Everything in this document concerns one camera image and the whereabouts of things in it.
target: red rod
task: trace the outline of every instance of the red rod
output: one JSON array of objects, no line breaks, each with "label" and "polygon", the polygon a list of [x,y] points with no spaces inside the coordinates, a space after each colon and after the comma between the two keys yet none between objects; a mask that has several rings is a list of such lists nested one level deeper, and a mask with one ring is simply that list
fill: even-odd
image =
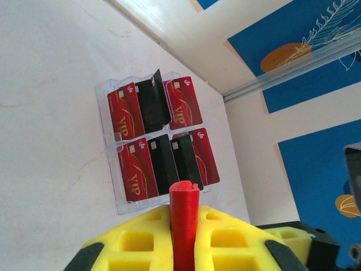
[{"label": "red rod", "polygon": [[169,188],[169,197],[174,271],[195,271],[194,243],[198,224],[198,185],[190,181],[176,182]]}]

